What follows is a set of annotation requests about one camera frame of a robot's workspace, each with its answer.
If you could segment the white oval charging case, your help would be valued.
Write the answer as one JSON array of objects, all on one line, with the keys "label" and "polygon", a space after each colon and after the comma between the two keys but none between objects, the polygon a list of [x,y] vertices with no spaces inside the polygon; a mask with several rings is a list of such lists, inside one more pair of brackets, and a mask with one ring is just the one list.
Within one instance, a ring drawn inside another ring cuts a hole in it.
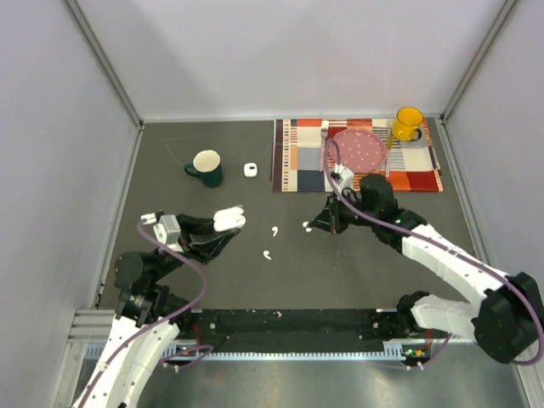
[{"label": "white oval charging case", "polygon": [[213,229],[216,232],[241,229],[246,223],[242,206],[233,206],[213,214]]}]

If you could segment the small white earbud case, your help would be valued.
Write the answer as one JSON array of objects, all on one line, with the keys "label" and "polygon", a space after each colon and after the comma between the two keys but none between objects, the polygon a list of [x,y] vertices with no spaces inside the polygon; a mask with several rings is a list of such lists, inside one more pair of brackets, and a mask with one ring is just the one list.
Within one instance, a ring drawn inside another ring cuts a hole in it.
[{"label": "small white earbud case", "polygon": [[247,162],[243,166],[244,176],[248,179],[255,178],[258,175],[258,166],[254,162]]}]

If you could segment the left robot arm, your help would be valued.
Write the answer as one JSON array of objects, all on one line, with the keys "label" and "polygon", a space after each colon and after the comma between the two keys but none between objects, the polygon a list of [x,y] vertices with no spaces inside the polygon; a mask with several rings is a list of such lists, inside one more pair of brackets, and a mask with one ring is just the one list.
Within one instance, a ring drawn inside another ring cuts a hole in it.
[{"label": "left robot arm", "polygon": [[118,304],[105,346],[75,407],[135,407],[157,366],[169,366],[167,346],[192,329],[199,292],[187,301],[160,280],[182,267],[203,278],[213,261],[246,223],[244,210],[233,206],[210,218],[163,211],[142,215],[138,232],[154,249],[125,252],[114,265]]}]

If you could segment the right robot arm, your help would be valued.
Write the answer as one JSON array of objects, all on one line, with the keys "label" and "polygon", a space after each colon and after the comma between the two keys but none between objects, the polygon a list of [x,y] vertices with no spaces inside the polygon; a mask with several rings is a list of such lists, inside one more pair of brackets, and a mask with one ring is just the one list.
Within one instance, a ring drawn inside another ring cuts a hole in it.
[{"label": "right robot arm", "polygon": [[375,237],[402,256],[424,266],[463,296],[455,302],[427,292],[401,298],[397,327],[409,337],[425,329],[459,335],[476,343],[502,364],[519,359],[537,344],[535,364],[543,356],[543,303],[536,281],[524,272],[510,275],[479,261],[446,240],[428,221],[399,206],[391,184],[380,174],[360,181],[344,166],[328,175],[332,192],[311,229],[333,235],[349,226],[371,228]]}]

